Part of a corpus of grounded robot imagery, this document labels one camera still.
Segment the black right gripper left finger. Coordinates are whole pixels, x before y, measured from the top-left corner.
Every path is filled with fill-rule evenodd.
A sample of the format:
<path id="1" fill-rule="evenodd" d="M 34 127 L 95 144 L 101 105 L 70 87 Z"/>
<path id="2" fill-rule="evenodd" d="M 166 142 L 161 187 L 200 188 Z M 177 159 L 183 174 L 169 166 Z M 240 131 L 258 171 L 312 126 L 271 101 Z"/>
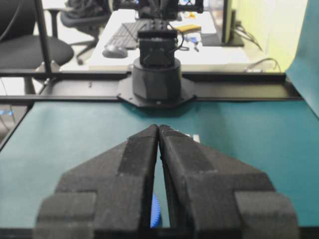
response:
<path id="1" fill-rule="evenodd" d="M 150 226 L 159 128 L 64 172 L 39 209 L 35 239 L 135 239 Z"/>

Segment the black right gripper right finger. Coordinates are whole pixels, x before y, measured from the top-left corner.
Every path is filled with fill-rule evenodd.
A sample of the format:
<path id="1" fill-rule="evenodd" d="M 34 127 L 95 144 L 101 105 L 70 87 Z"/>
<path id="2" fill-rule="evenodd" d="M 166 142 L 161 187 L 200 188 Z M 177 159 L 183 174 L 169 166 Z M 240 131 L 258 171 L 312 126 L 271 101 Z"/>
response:
<path id="1" fill-rule="evenodd" d="M 297 239 L 292 202 L 268 175 L 167 125 L 159 127 L 170 224 L 193 239 Z"/>

